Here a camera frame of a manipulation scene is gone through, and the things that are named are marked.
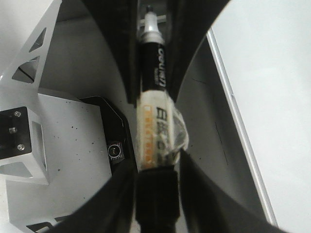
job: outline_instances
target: bolt head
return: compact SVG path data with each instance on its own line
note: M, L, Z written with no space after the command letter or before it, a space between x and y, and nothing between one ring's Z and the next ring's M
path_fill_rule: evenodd
M19 144L19 145L17 146L17 149L18 149L18 150L25 150L25 145L24 145L24 144Z
M16 111L16 112L13 113L13 115L14 115L15 117L20 117L20 116L21 116L21 113L20 113L19 111Z

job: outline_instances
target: triangular cutout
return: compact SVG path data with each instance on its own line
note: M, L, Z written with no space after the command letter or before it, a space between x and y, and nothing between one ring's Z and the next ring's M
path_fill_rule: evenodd
M38 64L39 57L35 57L34 59L25 62L17 68L12 79L25 83L33 83L35 81Z
M16 162L12 164L6 164L0 166L0 174L11 175L11 176L20 176L29 178L32 177L32 174L24 165L23 162Z
M46 30L47 28L43 29L41 34L38 36L37 40L35 40L35 43L33 44L33 46L30 48L29 52L32 52L43 45L43 40L44 40Z

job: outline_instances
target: black cable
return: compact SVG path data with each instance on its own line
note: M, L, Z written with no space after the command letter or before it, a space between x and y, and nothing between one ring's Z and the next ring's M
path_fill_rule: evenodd
M24 70L22 70L22 68L20 68L20 67L18 67L18 69L24 74L24 75L26 75L28 78L30 78L31 79L31 81L35 81L29 74L27 74Z

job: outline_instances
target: screw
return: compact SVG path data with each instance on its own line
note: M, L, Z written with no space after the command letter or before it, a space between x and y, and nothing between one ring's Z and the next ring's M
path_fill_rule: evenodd
M10 134L17 133L17 128L16 127L9 128L9 132Z
M20 117L20 116L21 116L21 113L20 113L19 111L16 111L16 112L13 113L13 115L14 115L15 117Z
M17 149L18 149L18 150L25 150L25 145L24 145L24 144L19 144L19 145L17 146Z

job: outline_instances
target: camera lens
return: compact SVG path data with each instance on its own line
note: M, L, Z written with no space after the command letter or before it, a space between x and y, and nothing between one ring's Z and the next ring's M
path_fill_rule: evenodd
M108 154L110 157L116 158L120 155L121 149L118 145L112 145L108 149Z

